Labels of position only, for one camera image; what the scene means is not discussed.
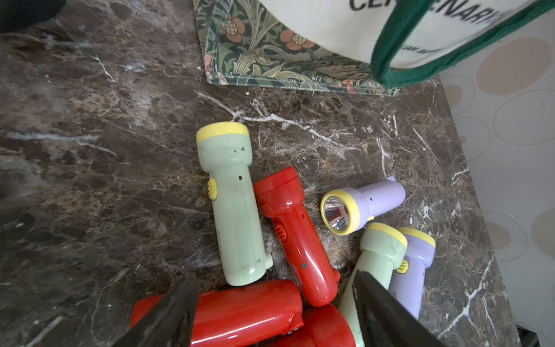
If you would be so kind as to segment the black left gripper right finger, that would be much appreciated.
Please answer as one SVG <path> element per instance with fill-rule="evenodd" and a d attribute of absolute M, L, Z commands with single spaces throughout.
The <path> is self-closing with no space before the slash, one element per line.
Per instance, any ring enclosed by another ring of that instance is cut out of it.
<path fill-rule="evenodd" d="M 370 273 L 358 270 L 352 292 L 365 346 L 443 346 Z"/>

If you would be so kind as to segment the red flashlight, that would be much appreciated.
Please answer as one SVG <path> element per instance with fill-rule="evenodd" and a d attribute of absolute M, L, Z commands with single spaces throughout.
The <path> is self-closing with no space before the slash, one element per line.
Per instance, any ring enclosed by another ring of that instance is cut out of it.
<path fill-rule="evenodd" d="M 304 188 L 290 166 L 253 184 L 262 214 L 279 238 L 296 282 L 308 303 L 323 307 L 338 294 L 339 272 L 334 269 L 304 206 Z"/>

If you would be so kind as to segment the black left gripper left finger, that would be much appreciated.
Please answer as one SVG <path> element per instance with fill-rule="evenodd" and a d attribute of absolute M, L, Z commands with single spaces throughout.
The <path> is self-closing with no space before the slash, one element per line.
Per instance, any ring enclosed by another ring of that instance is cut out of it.
<path fill-rule="evenodd" d="M 199 300 L 199 282 L 186 273 L 115 346 L 189 346 Z"/>

